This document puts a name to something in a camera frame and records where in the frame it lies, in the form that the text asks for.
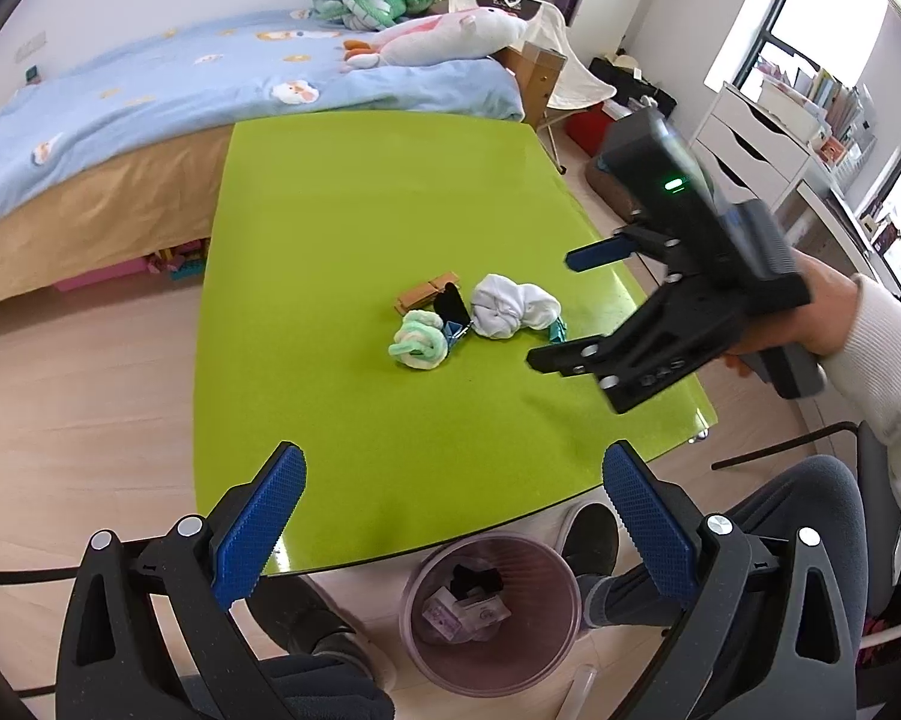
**brown pouf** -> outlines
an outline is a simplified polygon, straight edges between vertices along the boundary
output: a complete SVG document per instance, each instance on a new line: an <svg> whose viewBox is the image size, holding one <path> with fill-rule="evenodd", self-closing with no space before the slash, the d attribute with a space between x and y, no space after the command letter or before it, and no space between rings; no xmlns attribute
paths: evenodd
<svg viewBox="0 0 901 720"><path fill-rule="evenodd" d="M591 185L591 189L599 194L602 201L610 206L610 210L617 214L622 220L629 223L633 221L634 210L637 208L636 202L631 197L629 191L624 188L615 177L610 173L603 172L597 167L597 160L600 156L591 158L583 169L583 177L586 183Z"/></svg>

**white sweater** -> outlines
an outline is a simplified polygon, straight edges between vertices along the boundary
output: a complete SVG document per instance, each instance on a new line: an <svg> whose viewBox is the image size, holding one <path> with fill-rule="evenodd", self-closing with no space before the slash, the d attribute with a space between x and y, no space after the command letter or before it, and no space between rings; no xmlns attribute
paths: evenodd
<svg viewBox="0 0 901 720"><path fill-rule="evenodd" d="M860 307L846 346L823 360L831 384L860 407L887 446L890 481L901 510L901 304L855 276Z"/></svg>

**silver screw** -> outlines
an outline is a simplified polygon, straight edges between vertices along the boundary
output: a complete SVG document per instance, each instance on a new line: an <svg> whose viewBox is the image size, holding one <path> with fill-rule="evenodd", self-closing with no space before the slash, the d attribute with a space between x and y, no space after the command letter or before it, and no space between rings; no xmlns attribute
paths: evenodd
<svg viewBox="0 0 901 720"><path fill-rule="evenodd" d="M797 536L809 547L815 547L820 544L820 533L817 533L814 528L800 528Z"/></svg>
<svg viewBox="0 0 901 720"><path fill-rule="evenodd" d="M723 514L711 514L707 518L707 527L717 536L727 536L734 529L734 524Z"/></svg>
<svg viewBox="0 0 901 720"><path fill-rule="evenodd" d="M94 549L104 549L110 546L111 541L113 541L113 536L110 531L97 531L90 539L90 546Z"/></svg>
<svg viewBox="0 0 901 720"><path fill-rule="evenodd" d="M180 536L189 538L189 536L197 536L202 531L203 520L199 517L184 517L176 524L176 531Z"/></svg>

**rolled cloth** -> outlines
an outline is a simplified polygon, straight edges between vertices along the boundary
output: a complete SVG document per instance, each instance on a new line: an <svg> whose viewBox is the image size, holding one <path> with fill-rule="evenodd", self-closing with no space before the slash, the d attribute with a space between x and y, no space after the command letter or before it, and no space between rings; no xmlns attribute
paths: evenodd
<svg viewBox="0 0 901 720"><path fill-rule="evenodd" d="M484 338L511 338L521 327L543 330L561 315L561 304L535 284L490 274L473 289L473 329Z"/></svg>
<svg viewBox="0 0 901 720"><path fill-rule="evenodd" d="M407 367L432 370L447 357L444 320L432 311L408 311L387 349Z"/></svg>

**drawer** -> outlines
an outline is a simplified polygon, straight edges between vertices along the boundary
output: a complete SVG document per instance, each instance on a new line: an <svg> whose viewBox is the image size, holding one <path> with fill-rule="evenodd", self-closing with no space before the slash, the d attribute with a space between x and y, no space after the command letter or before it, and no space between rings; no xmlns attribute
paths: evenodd
<svg viewBox="0 0 901 720"><path fill-rule="evenodd" d="M774 169L761 154L743 141L727 124L711 116L697 138L746 187L771 208L783 197L789 179Z"/></svg>
<svg viewBox="0 0 901 720"><path fill-rule="evenodd" d="M694 141L690 144L690 150L697 157L700 167L703 167L707 175L711 177L713 185L721 191L724 199L728 202L744 202L754 199L754 193L743 185L740 177L725 170L726 166L721 166L716 156L703 143Z"/></svg>
<svg viewBox="0 0 901 720"><path fill-rule="evenodd" d="M780 124L737 95L721 93L713 115L764 156L783 177L796 178L807 162L807 151L784 132Z"/></svg>

